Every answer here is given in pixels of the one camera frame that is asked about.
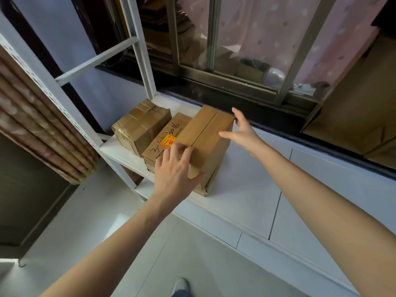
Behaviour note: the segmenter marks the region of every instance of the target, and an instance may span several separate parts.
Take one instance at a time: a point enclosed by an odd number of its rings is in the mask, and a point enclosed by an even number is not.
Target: orange warning sticker
[[[160,142],[161,146],[164,146],[165,148],[169,148],[171,144],[175,141],[175,137],[171,136],[170,134],[167,134],[166,137]]]

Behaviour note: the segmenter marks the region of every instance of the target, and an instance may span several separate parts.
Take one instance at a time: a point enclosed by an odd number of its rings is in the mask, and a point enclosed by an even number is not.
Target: white shoe
[[[187,281],[187,279],[179,278],[178,280],[176,280],[175,285],[172,290],[172,295],[178,290],[184,290],[188,294],[190,294],[190,287],[189,287],[189,282]]]

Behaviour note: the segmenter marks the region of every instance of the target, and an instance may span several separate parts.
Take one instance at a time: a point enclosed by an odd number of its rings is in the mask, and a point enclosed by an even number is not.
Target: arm
[[[110,296],[151,234],[198,185],[188,179],[192,147],[174,144],[155,163],[154,192],[146,204],[114,234],[91,251],[41,297]]]
[[[368,213],[264,143],[233,108],[240,130],[220,132],[268,171],[294,210],[362,296],[396,296],[396,236]]]

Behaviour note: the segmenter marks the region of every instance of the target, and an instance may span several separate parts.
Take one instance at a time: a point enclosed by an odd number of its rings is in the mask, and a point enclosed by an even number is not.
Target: patterned curtain
[[[94,168],[98,154],[0,46],[0,132],[72,184]]]

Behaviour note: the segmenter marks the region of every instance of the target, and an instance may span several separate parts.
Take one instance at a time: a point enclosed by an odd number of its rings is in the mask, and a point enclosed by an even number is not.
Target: black window sill
[[[132,60],[124,60],[111,67],[101,65],[97,68],[143,85],[139,67]],[[161,93],[169,94],[199,106],[210,105],[229,113],[231,113],[232,107],[236,107],[245,114],[252,125],[255,125],[259,129],[396,180],[396,170],[394,169],[376,164],[357,153],[301,133],[300,130],[305,123],[305,119],[302,117],[257,104],[240,96],[226,93],[170,73],[153,69],[153,75],[156,88]]]

